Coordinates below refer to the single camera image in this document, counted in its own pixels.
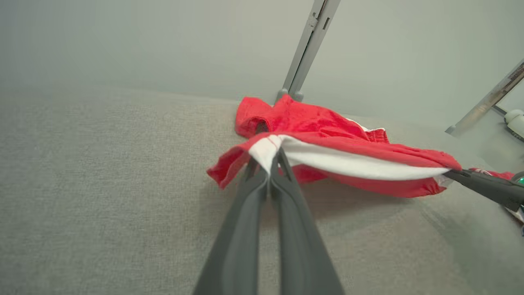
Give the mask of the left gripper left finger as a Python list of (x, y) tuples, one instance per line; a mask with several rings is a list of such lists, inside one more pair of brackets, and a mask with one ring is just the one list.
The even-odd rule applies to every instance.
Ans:
[(267, 184), (267, 172), (250, 159), (193, 294), (257, 294), (260, 212)]

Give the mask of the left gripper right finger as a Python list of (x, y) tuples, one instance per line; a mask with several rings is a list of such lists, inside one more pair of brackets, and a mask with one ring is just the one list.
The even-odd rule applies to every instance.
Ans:
[(280, 293), (342, 295), (344, 288), (283, 149), (270, 168), (270, 196), (278, 212)]

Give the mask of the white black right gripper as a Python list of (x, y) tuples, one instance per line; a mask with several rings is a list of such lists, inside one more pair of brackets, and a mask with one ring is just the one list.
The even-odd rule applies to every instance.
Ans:
[(444, 176), (506, 207), (520, 224), (524, 224), (524, 187), (512, 180), (489, 176), (472, 170), (449, 170)]

